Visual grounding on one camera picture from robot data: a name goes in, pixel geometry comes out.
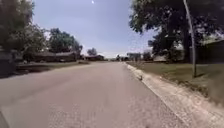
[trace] tree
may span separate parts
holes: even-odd
[[[82,46],[79,42],[66,32],[61,32],[58,28],[50,30],[50,51],[54,53],[60,52],[74,52],[76,55],[80,55]]]
[[[10,35],[9,42],[12,44],[11,48],[17,51],[36,53],[43,49],[46,38],[43,29],[40,29],[39,26],[28,25]]]
[[[18,42],[12,37],[24,31],[31,23],[34,3],[29,0],[0,1],[0,45],[6,51],[17,48]]]
[[[87,53],[88,53],[89,56],[96,56],[97,55],[97,51],[96,51],[95,48],[87,50]]]
[[[146,50],[143,52],[143,60],[144,61],[150,61],[151,60],[151,53],[150,51]]]
[[[117,61],[121,61],[121,57],[120,57],[120,55],[117,55],[116,60],[117,60]]]
[[[127,56],[131,61],[141,60],[141,53],[127,53]]]
[[[196,42],[214,33],[224,33],[224,13],[222,0],[188,0]],[[184,60],[190,60],[190,34],[186,19],[186,10],[182,0],[134,0],[130,27],[139,33],[149,29],[159,30],[159,38],[169,38],[170,42],[181,41],[184,47]],[[159,50],[166,43],[156,40]]]

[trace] lawn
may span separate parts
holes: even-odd
[[[199,91],[206,97],[219,97],[219,100],[224,100],[224,64],[197,65],[197,78],[192,78],[191,64],[144,62],[128,62],[128,64],[142,69],[145,72],[160,75],[178,85],[186,86],[193,91]]]

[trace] blue sky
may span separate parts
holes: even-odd
[[[96,48],[106,57],[142,52],[155,34],[133,32],[128,26],[131,0],[34,0],[33,22],[42,28],[60,28],[72,34],[83,53]]]

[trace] asphalt road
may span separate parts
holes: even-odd
[[[0,80],[0,106],[10,128],[186,127],[124,63]]]

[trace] curb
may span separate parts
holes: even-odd
[[[127,64],[133,74],[152,90],[189,128],[224,128],[224,111],[207,99],[175,83]]]

